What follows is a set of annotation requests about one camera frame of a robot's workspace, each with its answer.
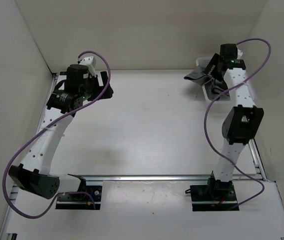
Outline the grey cotton shorts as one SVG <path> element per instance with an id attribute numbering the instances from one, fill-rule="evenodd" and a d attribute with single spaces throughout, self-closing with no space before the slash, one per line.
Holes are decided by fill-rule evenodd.
<path id="1" fill-rule="evenodd" d="M 192 70 L 189 74 L 187 74 L 186 76 L 184 76 L 185 80 L 189 80 L 192 81 L 200 86 L 204 85 L 207 82 L 212 81 L 212 85 L 211 85 L 211 94 L 213 97 L 219 95 L 221 92 L 227 90 L 227 89 L 217 89 L 217 88 L 213 88 L 213 83 L 214 83 L 214 78 L 213 75 L 206 75 L 204 73 L 204 69 L 200 66 L 195 67 L 194 70 Z"/>

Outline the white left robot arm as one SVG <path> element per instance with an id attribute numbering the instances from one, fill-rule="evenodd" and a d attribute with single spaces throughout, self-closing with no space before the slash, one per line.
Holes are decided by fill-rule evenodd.
<path id="1" fill-rule="evenodd" d="M 110 99 L 110 70 L 99 75 L 90 63 L 70 65 L 57 81 L 46 104 L 40 131 L 22 147 L 27 154 L 18 165 L 10 164 L 6 175 L 21 189 L 44 199 L 58 192 L 69 192 L 75 200 L 85 198 L 87 188 L 83 178 L 76 175 L 56 176 L 50 173 L 51 163 L 66 128 L 76 113 L 88 105 Z"/>

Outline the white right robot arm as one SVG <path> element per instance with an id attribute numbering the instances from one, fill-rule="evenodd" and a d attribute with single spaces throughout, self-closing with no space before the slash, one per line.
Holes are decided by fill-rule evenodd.
<path id="1" fill-rule="evenodd" d="M 238 158 L 255 137 L 264 116 L 264 110 L 256 106 L 244 83 L 246 65 L 239 57 L 236 44 L 220 46 L 217 71 L 228 86 L 233 107 L 222 124 L 223 149 L 206 187 L 206 194 L 212 200 L 219 199 L 231 189 Z"/>

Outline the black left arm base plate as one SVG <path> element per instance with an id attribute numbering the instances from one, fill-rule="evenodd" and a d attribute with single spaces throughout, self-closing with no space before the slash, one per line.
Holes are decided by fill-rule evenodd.
<path id="1" fill-rule="evenodd" d="M 102 183 L 88 182 L 86 194 L 63 194 L 60 195 L 55 204 L 56 210 L 92 210 L 98 211 L 101 208 Z"/>

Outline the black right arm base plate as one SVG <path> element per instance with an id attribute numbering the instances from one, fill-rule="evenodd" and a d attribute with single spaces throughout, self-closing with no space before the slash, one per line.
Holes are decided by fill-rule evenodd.
<path id="1" fill-rule="evenodd" d="M 239 211 L 235 188 L 226 192 L 209 192 L 207 185 L 191 185 L 185 194 L 190 195 L 193 212 Z"/>

